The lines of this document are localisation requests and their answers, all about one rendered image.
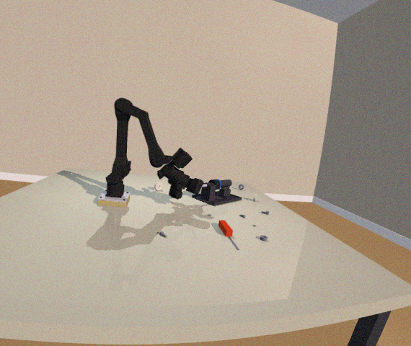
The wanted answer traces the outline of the red-handled screwdriver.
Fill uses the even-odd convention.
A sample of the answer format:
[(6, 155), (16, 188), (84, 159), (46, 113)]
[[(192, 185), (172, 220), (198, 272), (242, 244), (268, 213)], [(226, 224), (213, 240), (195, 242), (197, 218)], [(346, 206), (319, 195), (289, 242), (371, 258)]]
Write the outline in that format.
[(237, 248), (237, 250), (240, 250), (238, 248), (238, 246), (233, 242), (233, 240), (231, 239), (230, 236), (232, 236), (232, 230), (229, 226), (229, 224), (225, 221), (225, 220), (219, 220), (218, 226), (220, 227), (220, 229), (223, 231), (224, 235), (226, 235), (227, 237), (229, 237), (229, 239), (231, 240), (232, 244)]

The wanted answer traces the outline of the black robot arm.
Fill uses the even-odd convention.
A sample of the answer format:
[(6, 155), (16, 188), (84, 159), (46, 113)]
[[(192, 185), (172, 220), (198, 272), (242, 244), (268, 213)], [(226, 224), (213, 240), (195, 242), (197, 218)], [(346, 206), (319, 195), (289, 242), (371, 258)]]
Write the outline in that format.
[[(158, 170), (159, 178), (162, 179), (162, 177), (165, 176), (171, 181), (176, 180), (180, 174), (179, 169), (183, 169), (193, 158), (182, 148), (179, 148), (173, 156), (164, 155), (164, 152), (156, 141), (149, 114), (133, 106), (131, 101), (123, 97), (119, 98), (115, 101), (114, 110), (117, 118), (117, 143), (112, 173), (106, 177), (107, 194), (105, 197), (122, 198), (124, 193), (122, 180), (131, 170), (131, 161), (127, 159), (128, 122), (131, 116), (138, 118), (140, 121), (140, 126), (149, 150), (150, 164), (156, 168), (166, 164), (162, 169)], [(182, 189), (185, 189), (185, 186), (172, 182), (169, 189), (169, 196), (179, 200), (182, 197)]]

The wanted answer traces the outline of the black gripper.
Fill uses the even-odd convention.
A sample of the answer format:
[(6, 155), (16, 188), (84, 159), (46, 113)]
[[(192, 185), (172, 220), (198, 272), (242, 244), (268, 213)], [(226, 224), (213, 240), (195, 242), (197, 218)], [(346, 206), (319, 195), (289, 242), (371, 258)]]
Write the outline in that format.
[(171, 181), (168, 179), (168, 183), (172, 185), (172, 182), (175, 184), (183, 185), (187, 189), (186, 191), (191, 192), (193, 194), (198, 194), (200, 192), (201, 187), (203, 186), (203, 181), (201, 179), (191, 179), (189, 175), (184, 174), (183, 171), (180, 170), (180, 174), (176, 180)]

